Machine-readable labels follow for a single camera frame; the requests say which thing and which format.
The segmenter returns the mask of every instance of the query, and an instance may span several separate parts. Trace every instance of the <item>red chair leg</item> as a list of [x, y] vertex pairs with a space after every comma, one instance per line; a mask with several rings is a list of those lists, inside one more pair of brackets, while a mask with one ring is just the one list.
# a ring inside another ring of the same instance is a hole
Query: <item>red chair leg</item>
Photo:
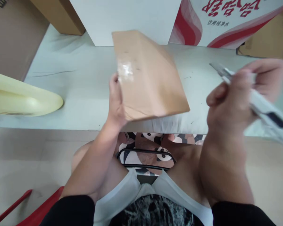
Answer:
[[32, 189], [26, 191], [26, 192], [24, 193], [24, 195], [22, 195], [21, 198], [19, 198], [14, 204], [12, 204], [12, 205], [10, 206], [10, 208], [8, 208], [4, 213], [2, 213], [2, 214], [0, 215], [0, 222], [1, 222], [4, 218], [6, 218], [6, 216], [9, 215], [10, 212], [12, 212], [21, 202], [23, 202], [27, 197], [29, 197], [30, 194], [31, 194], [31, 192], [32, 192]]

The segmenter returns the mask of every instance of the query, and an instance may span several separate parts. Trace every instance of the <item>patterned cloth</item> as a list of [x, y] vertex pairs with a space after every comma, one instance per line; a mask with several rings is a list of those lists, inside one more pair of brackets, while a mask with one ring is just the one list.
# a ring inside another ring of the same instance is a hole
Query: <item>patterned cloth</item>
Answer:
[[[173, 160], [169, 155], [164, 155], [164, 152], [169, 151], [161, 147], [161, 141], [164, 137], [162, 133], [124, 133], [127, 138], [127, 143], [122, 143], [119, 146], [119, 151], [124, 148], [143, 149], [150, 151], [160, 151], [162, 154], [150, 154], [133, 151], [124, 151], [120, 155], [121, 163], [126, 164], [144, 164], [155, 165], [166, 168], [171, 168], [174, 165]], [[175, 143], [188, 143], [202, 145], [206, 135], [194, 134], [173, 134]], [[140, 175], [160, 175], [161, 171], [158, 169], [136, 168], [136, 172]]]
[[203, 226], [201, 221], [190, 211], [159, 195], [140, 197], [124, 211], [116, 215], [110, 225]]

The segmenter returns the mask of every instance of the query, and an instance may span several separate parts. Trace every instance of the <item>white box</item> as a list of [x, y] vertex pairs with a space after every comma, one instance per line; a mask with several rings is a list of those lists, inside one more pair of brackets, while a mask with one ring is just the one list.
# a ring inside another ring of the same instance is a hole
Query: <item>white box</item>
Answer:
[[181, 0], [70, 0], [95, 46], [113, 46], [114, 31], [139, 30], [169, 42]]
[[170, 43], [236, 49], [283, 11], [283, 0], [182, 0]]

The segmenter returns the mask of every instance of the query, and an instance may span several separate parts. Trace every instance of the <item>white shorts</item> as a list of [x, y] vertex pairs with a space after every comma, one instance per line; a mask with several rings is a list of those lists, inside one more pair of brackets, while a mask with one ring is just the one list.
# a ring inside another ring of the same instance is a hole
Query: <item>white shorts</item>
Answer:
[[150, 184], [140, 184], [135, 169], [130, 169], [125, 178], [107, 195], [97, 201], [94, 225], [109, 225], [111, 219], [138, 198], [157, 194], [183, 206], [196, 215], [204, 226], [213, 225], [213, 214], [207, 208], [181, 190], [165, 171]]

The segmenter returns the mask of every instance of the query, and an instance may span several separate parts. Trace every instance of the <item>hand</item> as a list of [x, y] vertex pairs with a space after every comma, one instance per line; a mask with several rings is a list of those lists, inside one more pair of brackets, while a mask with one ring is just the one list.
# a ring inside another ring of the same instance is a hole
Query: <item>hand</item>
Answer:
[[[250, 73], [258, 74], [254, 85]], [[282, 84], [283, 60], [262, 59], [247, 64], [236, 73], [230, 86], [222, 83], [207, 97], [209, 130], [231, 135], [243, 133], [256, 118], [249, 108], [250, 89], [274, 102]]]
[[121, 129], [126, 125], [127, 120], [125, 117], [125, 110], [123, 106], [123, 97], [118, 81], [118, 74], [115, 73], [109, 82], [109, 113], [107, 122]]

